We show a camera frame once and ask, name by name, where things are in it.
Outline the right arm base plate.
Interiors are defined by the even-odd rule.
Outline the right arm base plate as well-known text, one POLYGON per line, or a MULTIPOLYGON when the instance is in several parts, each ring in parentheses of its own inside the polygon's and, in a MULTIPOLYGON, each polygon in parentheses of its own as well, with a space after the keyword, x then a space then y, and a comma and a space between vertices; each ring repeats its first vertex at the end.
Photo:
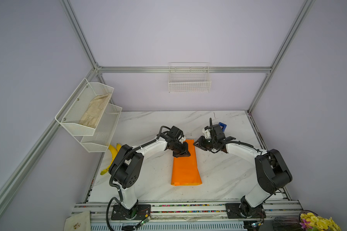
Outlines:
POLYGON ((225 204, 227 217, 229 219, 245 218, 265 218, 266 214, 262 205, 252 208, 246 203, 227 203, 225 204))

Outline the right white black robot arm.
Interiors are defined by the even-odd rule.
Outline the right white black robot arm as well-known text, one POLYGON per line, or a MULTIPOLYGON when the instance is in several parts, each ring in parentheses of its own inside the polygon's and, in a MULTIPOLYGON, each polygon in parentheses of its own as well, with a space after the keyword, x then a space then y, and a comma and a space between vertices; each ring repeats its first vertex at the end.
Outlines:
POLYGON ((235 155, 254 165, 257 184, 241 198, 240 203, 240 215, 250 218, 261 210, 263 202, 290 183, 293 177, 278 150, 258 149, 234 137, 227 137, 225 128, 223 123, 210 123, 202 130, 204 135, 194 142, 194 146, 213 154, 223 152, 235 155))

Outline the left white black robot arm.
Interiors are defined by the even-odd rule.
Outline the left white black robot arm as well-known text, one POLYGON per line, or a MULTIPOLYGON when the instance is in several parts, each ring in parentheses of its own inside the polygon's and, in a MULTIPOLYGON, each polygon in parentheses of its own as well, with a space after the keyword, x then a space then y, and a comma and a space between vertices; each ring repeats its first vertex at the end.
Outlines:
POLYGON ((109 185, 117 188, 123 208, 131 210, 138 203, 135 192, 130 188, 140 175, 144 158, 166 150, 172 151, 175 158, 190 156, 184 133, 175 126, 161 126, 157 136, 147 143, 138 146, 125 144, 120 148, 109 168, 109 185))

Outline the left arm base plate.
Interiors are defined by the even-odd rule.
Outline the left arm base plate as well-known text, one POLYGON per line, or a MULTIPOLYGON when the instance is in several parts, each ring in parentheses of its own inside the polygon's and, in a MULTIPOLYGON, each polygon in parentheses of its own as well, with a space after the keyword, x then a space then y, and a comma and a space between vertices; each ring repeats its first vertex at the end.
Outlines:
POLYGON ((111 220, 143 220, 151 213, 150 204, 138 204, 131 209, 115 204, 111 212, 111 220))

